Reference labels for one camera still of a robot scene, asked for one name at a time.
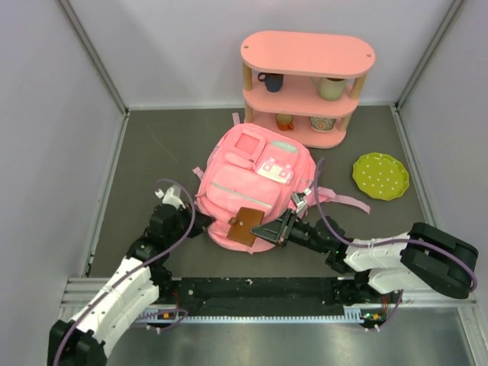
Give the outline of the brown leather wallet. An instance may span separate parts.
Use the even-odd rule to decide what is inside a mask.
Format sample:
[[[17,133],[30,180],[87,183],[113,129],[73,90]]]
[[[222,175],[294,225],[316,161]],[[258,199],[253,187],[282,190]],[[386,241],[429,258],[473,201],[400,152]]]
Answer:
[[[262,210],[241,207],[229,221],[230,228],[226,235],[227,239],[252,247],[256,235],[251,232],[251,229],[262,224],[264,215],[265,212]]]

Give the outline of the pink student backpack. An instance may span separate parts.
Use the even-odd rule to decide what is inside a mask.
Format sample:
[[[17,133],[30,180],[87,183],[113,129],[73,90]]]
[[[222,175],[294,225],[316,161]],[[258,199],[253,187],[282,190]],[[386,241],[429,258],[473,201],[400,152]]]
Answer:
[[[249,254],[273,245],[255,239],[250,245],[230,238],[232,220],[247,207],[262,212],[264,222],[294,207],[292,194],[313,186],[316,163],[301,143],[256,124],[243,124],[233,114],[233,126],[207,160],[205,170],[194,169],[201,183],[197,207],[215,221],[207,232],[219,246]]]

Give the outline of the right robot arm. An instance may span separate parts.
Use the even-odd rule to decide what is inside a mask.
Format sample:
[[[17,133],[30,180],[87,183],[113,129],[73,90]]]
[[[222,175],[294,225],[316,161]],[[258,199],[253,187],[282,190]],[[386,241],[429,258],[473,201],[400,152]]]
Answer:
[[[409,231],[390,238],[361,240],[347,237],[329,216],[310,225],[286,210],[251,232],[275,246],[293,243],[325,254],[330,268],[352,275],[335,286],[336,296],[346,304],[423,290],[463,300],[478,285],[477,249],[427,223],[414,223]]]

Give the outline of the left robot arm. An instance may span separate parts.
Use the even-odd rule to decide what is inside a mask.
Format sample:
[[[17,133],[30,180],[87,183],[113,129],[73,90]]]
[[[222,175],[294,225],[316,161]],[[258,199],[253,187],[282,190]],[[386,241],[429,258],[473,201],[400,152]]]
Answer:
[[[52,326],[47,364],[105,365],[136,318],[152,303],[173,297],[172,273],[164,266],[170,252],[213,222],[190,204],[159,204],[102,289],[70,320]]]

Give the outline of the orange cup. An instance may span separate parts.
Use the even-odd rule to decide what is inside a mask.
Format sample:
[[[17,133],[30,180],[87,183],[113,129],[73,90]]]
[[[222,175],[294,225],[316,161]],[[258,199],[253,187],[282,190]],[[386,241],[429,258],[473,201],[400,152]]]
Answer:
[[[291,114],[276,114],[274,120],[278,129],[281,131],[294,129],[294,119]]]

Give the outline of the patterned flower-shaped bowl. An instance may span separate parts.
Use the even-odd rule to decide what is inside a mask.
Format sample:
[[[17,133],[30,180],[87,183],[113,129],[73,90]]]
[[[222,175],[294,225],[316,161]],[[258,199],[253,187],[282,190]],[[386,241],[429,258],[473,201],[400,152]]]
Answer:
[[[317,133],[332,132],[336,125],[336,119],[331,117],[309,117],[312,129]]]

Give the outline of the green polka dot plate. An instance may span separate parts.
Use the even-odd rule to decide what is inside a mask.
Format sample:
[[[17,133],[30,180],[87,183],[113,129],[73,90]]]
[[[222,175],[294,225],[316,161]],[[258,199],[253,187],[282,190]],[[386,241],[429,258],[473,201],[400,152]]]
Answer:
[[[409,172],[402,162],[381,152],[360,156],[352,166],[352,179],[368,197],[391,201],[409,189]]]

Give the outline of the pink three-tier wooden shelf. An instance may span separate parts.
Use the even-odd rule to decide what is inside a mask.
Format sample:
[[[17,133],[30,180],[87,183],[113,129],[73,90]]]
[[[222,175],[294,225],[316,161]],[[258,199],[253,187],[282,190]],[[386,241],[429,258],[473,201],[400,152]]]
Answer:
[[[246,123],[316,149],[336,147],[345,139],[364,82],[375,62],[374,50],[367,42],[341,34],[263,30],[244,39],[240,53]],[[281,90],[267,91],[257,79],[260,72],[283,74]],[[318,95],[310,77],[348,82],[339,100],[326,101]],[[294,129],[279,130],[276,114],[291,114]],[[335,127],[332,132],[317,133],[309,117],[335,118]]]

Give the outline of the dark blue mug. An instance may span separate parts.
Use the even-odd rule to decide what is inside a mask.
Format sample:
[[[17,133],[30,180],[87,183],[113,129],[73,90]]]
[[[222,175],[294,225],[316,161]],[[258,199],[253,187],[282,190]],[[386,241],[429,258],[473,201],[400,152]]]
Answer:
[[[283,86],[284,75],[279,73],[260,72],[257,76],[260,82],[265,84],[268,92],[279,92]]]

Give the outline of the beige ceramic mug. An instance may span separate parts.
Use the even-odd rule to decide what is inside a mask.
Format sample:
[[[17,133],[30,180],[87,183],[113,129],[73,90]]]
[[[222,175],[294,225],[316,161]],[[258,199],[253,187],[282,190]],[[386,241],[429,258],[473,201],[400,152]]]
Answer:
[[[326,101],[339,100],[342,97],[348,82],[347,79],[326,77],[310,77],[310,80],[316,87],[318,95]]]

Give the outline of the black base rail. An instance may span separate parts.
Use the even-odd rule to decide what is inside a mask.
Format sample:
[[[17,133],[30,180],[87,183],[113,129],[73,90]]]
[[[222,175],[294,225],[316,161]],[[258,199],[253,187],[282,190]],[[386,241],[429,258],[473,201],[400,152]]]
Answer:
[[[160,291],[159,302],[191,316],[332,316],[344,307],[394,303],[346,278],[182,278]]]

